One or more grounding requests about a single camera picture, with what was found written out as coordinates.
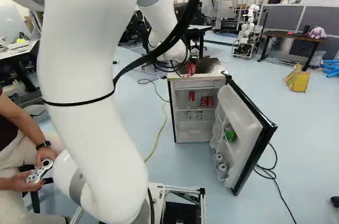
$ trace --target coca-cola can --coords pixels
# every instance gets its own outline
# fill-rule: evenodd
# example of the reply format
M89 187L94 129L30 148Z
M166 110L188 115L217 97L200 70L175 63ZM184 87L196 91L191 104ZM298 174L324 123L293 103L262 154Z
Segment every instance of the coca-cola can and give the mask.
M194 91L189 91L189 100L194 101L195 96L194 96Z
M188 62L186 63L186 68L187 68L187 74L190 74L190 75L193 75L195 74L196 70L197 70L197 67L194 63L192 62Z
M201 106L207 106L207 97L206 96L201 97Z
M207 96L207 106L212 107L213 106L213 96Z

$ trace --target man's hand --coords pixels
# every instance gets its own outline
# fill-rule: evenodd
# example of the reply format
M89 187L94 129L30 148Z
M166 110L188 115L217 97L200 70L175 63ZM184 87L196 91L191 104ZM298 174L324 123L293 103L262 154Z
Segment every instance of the man's hand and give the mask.
M37 161L37 168L40 168L41 167L41 162L44 160L44 159L51 159L51 160L55 160L56 157L58 156L58 154L53 151L51 148L49 147L41 147L38 152L37 152L37 155L36 155L36 161Z
M31 192L31 191L37 191L40 189L43 184L44 180L41 180L39 183L26 183L26 177L31 174L31 171L18 173L14 175L12 178L10 178L9 183L9 190L17 191L17 192Z

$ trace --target open fridge door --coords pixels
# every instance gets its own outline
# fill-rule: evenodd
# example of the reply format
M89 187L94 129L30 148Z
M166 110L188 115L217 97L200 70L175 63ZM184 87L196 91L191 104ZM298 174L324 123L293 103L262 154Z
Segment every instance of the open fridge door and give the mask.
M249 99L226 72L218 91L210 146L219 179L238 195L277 126Z

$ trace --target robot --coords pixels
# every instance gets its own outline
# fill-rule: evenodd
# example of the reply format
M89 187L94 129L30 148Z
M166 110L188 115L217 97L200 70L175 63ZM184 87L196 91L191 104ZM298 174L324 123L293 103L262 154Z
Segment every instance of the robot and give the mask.
M55 184L107 224L154 222L140 215L152 209L148 187L160 198L164 187L149 186L144 161L118 115L112 62L136 4L152 27L153 44L171 33L177 23L171 0L13 1L44 11L38 79L66 146L54 164ZM163 58L182 62L185 55L179 40Z
M255 26L253 20L254 12L259 9L258 5L252 4L248 9L248 14L243 16L247 20L242 24L242 29L239 31L238 38L235 41L236 48L232 51L234 57L250 58L256 52L262 26Z

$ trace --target person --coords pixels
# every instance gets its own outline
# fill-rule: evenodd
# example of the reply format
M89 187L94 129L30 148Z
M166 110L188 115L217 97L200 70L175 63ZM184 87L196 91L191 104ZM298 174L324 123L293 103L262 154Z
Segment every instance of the person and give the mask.
M40 189L43 181L28 184L31 172L19 173L26 164L41 166L41 161L55 160L64 145L57 135L43 133L23 109L15 105L0 87L0 223L68 224L69 217L29 212L22 192Z

